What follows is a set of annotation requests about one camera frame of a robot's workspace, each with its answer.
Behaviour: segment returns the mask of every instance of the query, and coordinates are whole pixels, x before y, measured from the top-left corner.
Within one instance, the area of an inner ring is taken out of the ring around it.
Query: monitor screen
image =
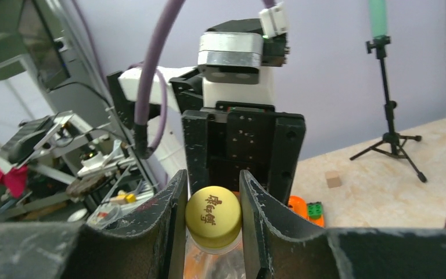
[[[24,0],[18,32],[38,71],[39,81],[53,89],[69,78],[66,65],[56,48],[34,0]]]

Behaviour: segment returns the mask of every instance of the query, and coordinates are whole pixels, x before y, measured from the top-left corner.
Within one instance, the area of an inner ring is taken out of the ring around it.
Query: transparent bottle
[[[245,278],[242,210],[236,195],[209,186],[187,202],[184,279]]]

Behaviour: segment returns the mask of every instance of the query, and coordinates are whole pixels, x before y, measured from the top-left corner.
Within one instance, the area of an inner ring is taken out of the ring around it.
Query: yellow bottle cap
[[[240,203],[235,194],[226,188],[202,188],[187,202],[185,223],[192,238],[200,246],[223,248],[230,245],[240,233]]]

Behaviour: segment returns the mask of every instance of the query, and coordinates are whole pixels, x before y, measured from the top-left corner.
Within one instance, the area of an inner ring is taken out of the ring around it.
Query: white wall
[[[0,81],[0,143],[5,144],[18,131],[22,120],[51,114],[52,109],[27,73]]]
[[[78,0],[92,30],[105,72],[125,69],[144,54],[163,1]],[[291,55],[276,70],[277,109],[305,116],[301,157],[318,155],[381,136],[384,120],[380,70],[367,55],[371,39],[368,1],[286,1]],[[256,17],[258,0],[187,1],[160,65],[196,64],[205,29],[231,19]],[[397,127],[446,117],[446,1],[388,1],[387,59]],[[179,120],[171,119],[179,127]]]

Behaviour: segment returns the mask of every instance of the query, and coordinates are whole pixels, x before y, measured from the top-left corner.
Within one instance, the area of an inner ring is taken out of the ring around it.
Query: desk
[[[443,227],[446,119],[401,134],[423,136],[423,141],[408,141],[404,148],[427,177],[427,183],[418,180],[405,159],[395,160],[370,151],[349,160],[379,140],[374,139],[300,161],[292,195],[306,202],[322,202],[327,227]],[[388,150],[390,146],[380,148]],[[325,173],[330,170],[340,173],[342,186],[328,188]]]

